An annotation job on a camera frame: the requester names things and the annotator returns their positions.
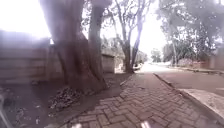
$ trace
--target asphalt road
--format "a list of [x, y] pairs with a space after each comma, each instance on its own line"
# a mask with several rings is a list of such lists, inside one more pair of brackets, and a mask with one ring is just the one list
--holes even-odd
[[198, 89], [224, 97], [224, 77], [215, 74], [193, 73], [164, 66], [144, 64], [138, 73], [153, 72], [178, 89]]

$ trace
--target brick sidewalk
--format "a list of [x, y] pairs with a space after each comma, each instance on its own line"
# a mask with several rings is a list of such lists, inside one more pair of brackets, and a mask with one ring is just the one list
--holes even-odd
[[61, 128], [222, 128], [215, 122], [152, 74], [137, 74], [120, 96], [100, 100]]

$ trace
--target fence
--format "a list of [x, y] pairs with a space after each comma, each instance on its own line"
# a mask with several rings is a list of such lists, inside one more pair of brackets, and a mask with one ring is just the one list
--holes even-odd
[[49, 39], [34, 40], [22, 33], [1, 32], [0, 83], [28, 83], [60, 76], [55, 76], [61, 72], [55, 68], [58, 61], [53, 52]]

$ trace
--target soil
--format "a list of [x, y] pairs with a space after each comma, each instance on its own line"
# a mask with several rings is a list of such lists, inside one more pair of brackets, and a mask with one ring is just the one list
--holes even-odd
[[49, 102], [52, 97], [54, 100], [54, 97], [60, 97], [57, 96], [58, 91], [65, 88], [60, 80], [36, 84], [1, 85], [0, 88], [6, 97], [4, 110], [16, 128], [44, 128], [49, 123], [63, 124], [96, 104], [99, 99], [119, 95], [121, 92], [120, 83], [127, 79], [130, 74], [105, 74], [104, 76], [109, 86], [108, 90], [94, 96], [78, 95], [79, 100], [72, 102], [71, 105], [60, 109], [60, 111], [52, 109]]

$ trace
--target tree canopy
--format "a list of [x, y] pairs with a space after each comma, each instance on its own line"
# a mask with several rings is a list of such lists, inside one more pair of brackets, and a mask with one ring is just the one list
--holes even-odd
[[161, 28], [167, 40], [174, 43], [178, 59], [208, 59], [219, 45], [217, 39], [224, 39], [223, 10], [223, 5], [212, 0], [160, 0]]

